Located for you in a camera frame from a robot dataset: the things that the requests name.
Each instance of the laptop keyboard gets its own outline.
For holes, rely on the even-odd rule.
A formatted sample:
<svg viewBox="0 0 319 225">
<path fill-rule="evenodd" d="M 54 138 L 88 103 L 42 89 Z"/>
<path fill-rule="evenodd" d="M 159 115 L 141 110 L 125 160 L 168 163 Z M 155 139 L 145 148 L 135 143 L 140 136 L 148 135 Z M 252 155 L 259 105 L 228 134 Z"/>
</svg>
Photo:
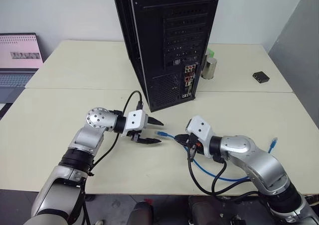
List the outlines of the laptop keyboard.
<svg viewBox="0 0 319 225">
<path fill-rule="evenodd" d="M 0 87 L 24 87 L 33 74 L 0 74 Z"/>
</svg>

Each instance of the laptop screen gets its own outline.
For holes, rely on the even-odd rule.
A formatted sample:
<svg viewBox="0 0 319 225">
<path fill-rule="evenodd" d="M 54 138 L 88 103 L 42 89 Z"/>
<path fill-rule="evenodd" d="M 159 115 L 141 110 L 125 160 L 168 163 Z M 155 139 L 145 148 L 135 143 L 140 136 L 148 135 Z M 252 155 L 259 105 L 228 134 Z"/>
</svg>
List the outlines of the laptop screen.
<svg viewBox="0 0 319 225">
<path fill-rule="evenodd" d="M 0 69 L 31 68 L 43 65 L 35 33 L 0 34 Z"/>
</svg>

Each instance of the laptop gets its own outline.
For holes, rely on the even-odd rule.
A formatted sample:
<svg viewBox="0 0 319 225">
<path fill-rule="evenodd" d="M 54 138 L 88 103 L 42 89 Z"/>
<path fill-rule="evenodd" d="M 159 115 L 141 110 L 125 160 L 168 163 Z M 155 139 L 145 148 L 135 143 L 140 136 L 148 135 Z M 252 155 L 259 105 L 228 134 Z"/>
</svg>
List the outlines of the laptop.
<svg viewBox="0 0 319 225">
<path fill-rule="evenodd" d="M 0 33 L 0 104 L 13 103 L 42 65 L 35 33 Z"/>
</svg>

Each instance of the computer tower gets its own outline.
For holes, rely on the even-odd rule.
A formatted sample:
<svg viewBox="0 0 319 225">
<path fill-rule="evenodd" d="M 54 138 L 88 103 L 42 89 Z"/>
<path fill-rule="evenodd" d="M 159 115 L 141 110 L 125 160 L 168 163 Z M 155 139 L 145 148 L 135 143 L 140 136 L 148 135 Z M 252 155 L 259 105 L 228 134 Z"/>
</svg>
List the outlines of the computer tower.
<svg viewBox="0 0 319 225">
<path fill-rule="evenodd" d="M 218 0 L 115 0 L 150 110 L 195 98 Z"/>
</svg>

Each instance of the white table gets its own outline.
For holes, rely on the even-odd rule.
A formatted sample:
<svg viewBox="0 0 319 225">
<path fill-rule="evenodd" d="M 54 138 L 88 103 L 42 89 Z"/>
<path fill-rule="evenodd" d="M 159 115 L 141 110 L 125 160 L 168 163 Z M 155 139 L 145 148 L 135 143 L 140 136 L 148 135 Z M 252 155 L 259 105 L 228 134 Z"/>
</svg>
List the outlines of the white table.
<svg viewBox="0 0 319 225">
<path fill-rule="evenodd" d="M 131 91 L 26 89 L 0 121 L 0 189 L 39 191 L 58 164 L 86 112 L 96 106 L 121 110 Z M 134 110 L 136 99 L 128 106 Z M 264 150 L 278 137 L 272 154 L 279 159 L 297 189 L 319 193 L 319 131 L 293 93 L 198 92 L 196 100 L 152 113 L 171 134 L 184 132 L 188 120 L 200 114 L 217 135 L 243 134 Z M 150 126 L 144 137 L 154 137 Z M 115 137 L 105 133 L 96 158 Z M 221 165 L 196 156 L 207 170 L 217 173 Z M 212 178 L 193 166 L 206 189 Z M 93 171 L 86 190 L 94 194 L 201 194 L 187 169 L 184 149 L 169 138 L 155 145 L 136 144 L 120 138 L 114 150 Z M 223 176 L 240 178 L 243 171 L 229 163 Z M 217 189 L 229 185 L 218 182 Z M 230 190 L 239 195 L 253 190 L 250 183 Z"/>
<path fill-rule="evenodd" d="M 218 65 L 213 80 L 200 79 L 197 91 L 292 92 L 261 45 L 210 44 Z M 253 73 L 270 81 L 259 84 Z M 123 42 L 62 41 L 27 88 L 140 89 Z"/>
</svg>

